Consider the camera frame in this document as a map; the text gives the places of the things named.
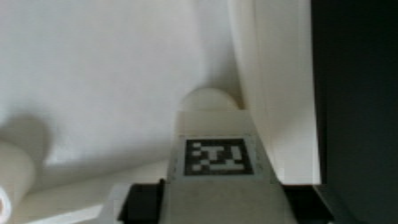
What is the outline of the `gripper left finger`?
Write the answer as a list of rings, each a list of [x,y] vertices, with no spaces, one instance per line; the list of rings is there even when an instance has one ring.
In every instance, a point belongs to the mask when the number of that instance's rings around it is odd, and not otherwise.
[[[163,192],[165,180],[117,184],[101,209],[101,224],[157,224]]]

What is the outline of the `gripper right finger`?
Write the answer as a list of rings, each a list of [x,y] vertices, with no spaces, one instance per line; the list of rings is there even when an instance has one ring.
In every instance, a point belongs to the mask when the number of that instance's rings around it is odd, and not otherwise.
[[[337,224],[321,185],[284,185],[284,195],[298,224]]]

